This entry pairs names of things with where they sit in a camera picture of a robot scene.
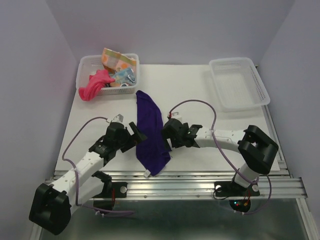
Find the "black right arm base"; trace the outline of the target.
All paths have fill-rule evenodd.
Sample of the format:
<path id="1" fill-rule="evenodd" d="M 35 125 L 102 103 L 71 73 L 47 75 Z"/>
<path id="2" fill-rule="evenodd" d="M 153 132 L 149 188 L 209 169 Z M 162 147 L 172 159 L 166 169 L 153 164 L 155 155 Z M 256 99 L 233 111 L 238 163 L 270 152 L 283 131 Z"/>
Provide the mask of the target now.
<path id="1" fill-rule="evenodd" d="M 242 187 L 233 181 L 217 181 L 214 183 L 212 197 L 215 200 L 228 200 L 232 210 L 247 215 L 252 205 L 251 198 L 260 195 L 257 184 Z"/>

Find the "pink towel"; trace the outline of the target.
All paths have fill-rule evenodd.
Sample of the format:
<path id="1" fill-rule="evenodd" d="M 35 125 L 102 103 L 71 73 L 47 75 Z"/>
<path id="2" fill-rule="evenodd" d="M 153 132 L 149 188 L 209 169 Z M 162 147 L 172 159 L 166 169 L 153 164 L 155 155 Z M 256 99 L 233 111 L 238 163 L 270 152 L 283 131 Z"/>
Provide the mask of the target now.
<path id="1" fill-rule="evenodd" d="M 110 77 L 106 69 L 98 69 L 94 75 L 89 76 L 89 82 L 86 87 L 78 89 L 79 97 L 83 101 L 89 102 L 98 95 L 102 88 L 115 81 L 114 78 Z"/>

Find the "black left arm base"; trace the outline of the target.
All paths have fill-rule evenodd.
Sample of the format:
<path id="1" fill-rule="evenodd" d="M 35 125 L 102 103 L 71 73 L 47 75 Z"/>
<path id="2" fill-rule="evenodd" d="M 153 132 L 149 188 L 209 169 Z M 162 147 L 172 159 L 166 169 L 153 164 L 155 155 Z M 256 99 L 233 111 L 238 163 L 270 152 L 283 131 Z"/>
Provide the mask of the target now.
<path id="1" fill-rule="evenodd" d="M 125 181 L 113 182 L 112 177 L 102 171 L 97 171 L 93 175 L 93 179 L 99 179 L 103 183 L 103 188 L 99 194 L 94 196 L 93 207 L 104 210 L 104 214 L 110 214 L 116 205 L 116 199 L 124 199 L 127 197 L 128 183 Z"/>

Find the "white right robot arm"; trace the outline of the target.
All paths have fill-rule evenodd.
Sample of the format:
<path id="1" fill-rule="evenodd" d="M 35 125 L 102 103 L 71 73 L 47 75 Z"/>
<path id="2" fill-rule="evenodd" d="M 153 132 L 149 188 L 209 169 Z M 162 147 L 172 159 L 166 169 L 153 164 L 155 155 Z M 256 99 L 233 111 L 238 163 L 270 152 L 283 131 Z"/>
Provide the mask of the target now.
<path id="1" fill-rule="evenodd" d="M 234 169 L 235 176 L 230 182 L 231 192 L 242 195 L 248 187 L 256 184 L 260 175 L 268 175 L 279 150 L 279 145 L 258 126 L 249 125 L 244 130 L 214 130 L 199 124 L 191 126 L 171 118 L 161 131 L 166 147 L 173 148 L 216 148 L 236 152 L 244 159 L 244 164 L 236 168 L 229 159 L 227 163 Z"/>

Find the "purple towel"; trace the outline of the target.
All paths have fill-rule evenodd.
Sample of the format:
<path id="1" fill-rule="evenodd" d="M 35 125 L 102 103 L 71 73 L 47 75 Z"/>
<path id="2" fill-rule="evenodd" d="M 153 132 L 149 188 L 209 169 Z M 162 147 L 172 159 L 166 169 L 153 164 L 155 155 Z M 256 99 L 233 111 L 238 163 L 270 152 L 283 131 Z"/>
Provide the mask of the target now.
<path id="1" fill-rule="evenodd" d="M 162 129 L 162 113 L 157 104 L 145 92 L 136 92 L 137 128 L 147 139 L 136 146 L 136 157 L 151 176 L 159 174 L 171 160 L 165 147 Z"/>

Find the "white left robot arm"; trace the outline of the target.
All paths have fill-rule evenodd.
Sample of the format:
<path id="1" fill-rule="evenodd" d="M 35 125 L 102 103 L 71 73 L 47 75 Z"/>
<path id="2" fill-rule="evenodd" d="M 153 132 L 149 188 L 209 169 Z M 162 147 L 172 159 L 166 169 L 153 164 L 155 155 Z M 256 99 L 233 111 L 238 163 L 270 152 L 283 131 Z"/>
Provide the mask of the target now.
<path id="1" fill-rule="evenodd" d="M 121 122 L 111 122 L 106 132 L 85 153 L 78 163 L 71 160 L 71 169 L 50 184 L 42 183 L 35 191 L 29 220 L 54 235 L 59 235 L 69 224 L 72 215 L 96 196 L 111 193 L 112 178 L 101 169 L 117 151 L 132 149 L 147 139 L 135 125 L 132 133 Z"/>

